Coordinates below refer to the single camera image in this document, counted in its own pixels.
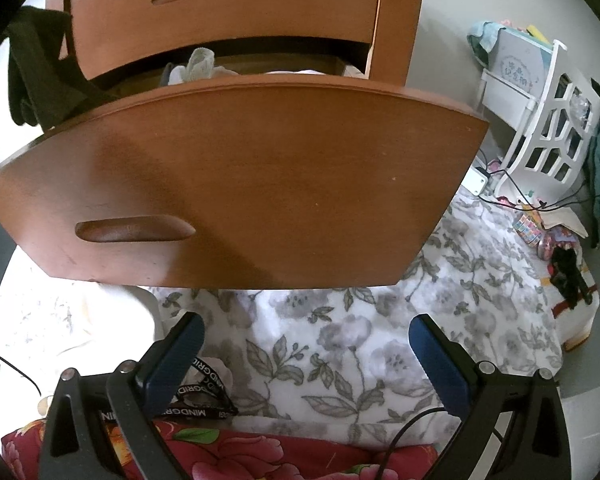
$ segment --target white wall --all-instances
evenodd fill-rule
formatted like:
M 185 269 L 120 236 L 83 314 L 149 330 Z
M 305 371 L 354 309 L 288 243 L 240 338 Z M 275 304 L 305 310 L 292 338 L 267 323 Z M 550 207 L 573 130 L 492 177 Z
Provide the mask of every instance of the white wall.
M 466 33 L 473 22 L 504 19 L 562 41 L 583 74 L 600 83 L 600 22 L 584 0 L 422 0 L 407 86 L 473 104 L 481 67 Z

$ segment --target wooden dresser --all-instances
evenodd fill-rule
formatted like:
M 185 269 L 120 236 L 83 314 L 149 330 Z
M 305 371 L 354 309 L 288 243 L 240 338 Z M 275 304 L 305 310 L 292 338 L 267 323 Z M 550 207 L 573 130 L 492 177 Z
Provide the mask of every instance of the wooden dresser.
M 51 276 L 395 283 L 487 129 L 465 106 L 403 88 L 421 0 L 46 1 L 71 13 L 67 49 L 96 82 L 200 45 L 233 56 L 335 49 L 368 78 L 199 80 L 49 130 L 0 168 L 0 222 Z

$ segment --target black cable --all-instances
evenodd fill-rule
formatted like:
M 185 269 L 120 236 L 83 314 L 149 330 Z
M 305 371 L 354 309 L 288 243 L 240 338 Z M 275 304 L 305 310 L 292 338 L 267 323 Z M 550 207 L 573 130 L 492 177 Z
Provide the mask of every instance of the black cable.
M 497 173 L 504 173 L 509 177 L 509 180 L 511 181 L 511 183 L 516 187 L 516 190 L 518 190 L 518 193 L 520 193 L 520 195 L 522 195 L 522 198 L 525 199 L 525 202 L 528 204 L 528 208 L 524 207 L 516 207 L 514 205 L 509 205 L 509 204 L 503 204 L 502 202 L 494 202 L 493 200 L 487 200 L 484 197 L 482 197 L 481 195 L 478 195 L 478 198 L 480 200 L 482 200 L 483 202 L 487 203 L 487 204 L 492 204 L 492 205 L 499 205 L 501 207 L 506 207 L 508 209 L 513 209 L 514 211 L 520 211 L 520 212 L 528 212 L 528 211 L 540 211 L 540 212 L 551 212 L 551 211 L 558 211 L 558 209 L 568 206 L 568 205 L 575 205 L 575 204 L 583 204 L 585 202 L 588 202 L 589 200 L 595 200 L 597 198 L 600 198 L 600 194 L 599 195 L 595 195 L 592 198 L 585 198 L 583 200 L 576 200 L 576 201 L 572 201 L 572 202 L 566 202 L 566 203 L 562 203 L 560 205 L 558 205 L 560 202 L 562 202 L 563 200 L 567 200 L 569 198 L 571 198 L 572 196 L 577 195 L 580 190 L 585 186 L 585 182 L 583 181 L 582 184 L 580 184 L 580 187 L 573 193 L 571 193 L 569 196 L 566 196 L 564 198 L 561 198 L 560 200 L 557 200 L 556 202 L 553 202 L 552 204 L 542 204 L 538 207 L 531 205 L 531 203 L 529 202 L 529 200 L 526 198 L 526 195 L 524 193 L 522 193 L 522 190 L 520 189 L 520 186 L 518 186 L 518 184 L 516 183 L 515 180 L 513 180 L 513 178 L 510 176 L 509 172 L 507 170 L 496 170 L 496 171 L 491 171 L 491 173 L 489 173 L 489 176 L 497 174 Z
M 2 361 L 4 364 L 6 364 L 7 366 L 10 366 L 11 368 L 13 368 L 14 370 L 17 371 L 17 373 L 19 373 L 21 376 L 23 376 L 25 379 L 29 380 L 29 382 L 31 384 L 33 384 L 36 387 L 36 390 L 38 391 L 38 395 L 40 397 L 42 397 L 42 392 L 40 391 L 40 388 L 38 387 L 38 385 L 36 384 L 36 381 L 34 381 L 31 377 L 29 377 L 26 373 L 24 373 L 22 370 L 19 370 L 18 368 L 16 368 L 14 365 L 12 365 L 10 362 L 7 361 L 7 359 L 5 359 L 4 357 L 0 356 L 0 361 Z
M 484 150 L 482 148 L 478 148 L 478 151 L 484 157 L 484 169 L 486 170 L 489 167 L 489 159 L 487 158 L 487 155 L 484 153 Z
M 382 475 L 384 474 L 386 465 L 389 462 L 389 457 L 391 456 L 391 453 L 394 452 L 395 446 L 397 446 L 398 441 L 404 435 L 404 432 L 407 431 L 416 422 L 418 422 L 423 416 L 430 415 L 431 413 L 437 413 L 437 412 L 446 412 L 446 410 L 444 408 L 429 408 L 428 410 L 424 410 L 423 412 L 420 412 L 419 414 L 414 416 L 409 422 L 407 422 L 402 427 L 402 429 L 400 431 L 398 431 L 398 433 L 395 434 L 394 439 L 391 441 L 391 444 L 389 444 L 389 447 L 386 450 L 386 453 L 384 454 L 384 458 L 382 459 L 382 463 L 380 464 L 380 467 L 378 468 L 378 471 L 376 472 L 376 476 L 375 476 L 374 480 L 382 480 Z
M 492 200 L 487 200 L 481 196 L 478 196 L 478 198 L 480 200 L 482 200 L 483 202 L 487 203 L 487 204 L 493 204 L 493 205 L 499 205 L 501 207 L 506 207 L 508 209 L 513 209 L 513 211 L 521 211 L 521 212 L 529 212 L 529 211 L 539 211 L 539 212 L 544 212 L 544 213 L 549 213 L 551 211 L 558 211 L 558 209 L 563 208 L 565 206 L 568 205 L 574 205 L 574 204 L 584 204 L 585 202 L 588 202 L 589 200 L 595 200 L 597 198 L 600 198 L 600 194 L 596 195 L 592 198 L 585 198 L 584 200 L 573 200 L 572 202 L 565 202 L 564 204 L 560 204 L 559 206 L 556 207 L 551 207 L 553 204 L 551 204 L 550 206 L 540 206 L 540 207 L 532 207 L 532 208 L 521 208 L 521 207 L 516 207 L 514 205 L 509 205 L 509 204 L 503 204 L 501 202 L 494 202 Z
M 511 183 L 516 187 L 516 189 L 518 190 L 518 193 L 520 193 L 520 195 L 522 196 L 522 198 L 525 199 L 525 202 L 528 204 L 529 207 L 533 207 L 531 205 L 531 202 L 529 202 L 528 198 L 526 197 L 526 195 L 522 192 L 522 190 L 520 189 L 520 186 L 518 184 L 516 184 L 516 181 L 513 180 L 511 178 L 511 175 L 509 174 L 509 171 L 507 170 L 496 170 L 496 171 L 491 171 L 491 173 L 489 173 L 489 176 L 491 175 L 495 175 L 497 173 L 504 173 L 505 175 L 507 175 L 509 177 L 509 180 L 511 181 Z

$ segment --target power strip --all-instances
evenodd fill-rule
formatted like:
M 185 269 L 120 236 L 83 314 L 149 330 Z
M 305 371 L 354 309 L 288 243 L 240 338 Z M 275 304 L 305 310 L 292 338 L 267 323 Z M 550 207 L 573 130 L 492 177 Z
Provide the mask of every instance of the power strip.
M 462 180 L 462 187 L 469 193 L 479 196 L 487 186 L 489 173 L 484 168 L 474 168 L 471 166 Z

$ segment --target blue gripper pad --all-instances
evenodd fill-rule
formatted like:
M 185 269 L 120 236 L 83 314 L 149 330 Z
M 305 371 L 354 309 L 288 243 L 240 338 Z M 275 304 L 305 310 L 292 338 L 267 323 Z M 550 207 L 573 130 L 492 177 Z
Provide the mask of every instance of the blue gripper pad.
M 187 312 L 165 339 L 154 343 L 155 349 L 149 348 L 145 356 L 151 352 L 154 358 L 147 363 L 148 376 L 144 380 L 142 410 L 146 416 L 158 415 L 167 408 L 204 340 L 202 318 Z
M 445 409 L 465 420 L 477 388 L 474 360 L 461 345 L 449 341 L 427 314 L 411 321 L 409 343 Z

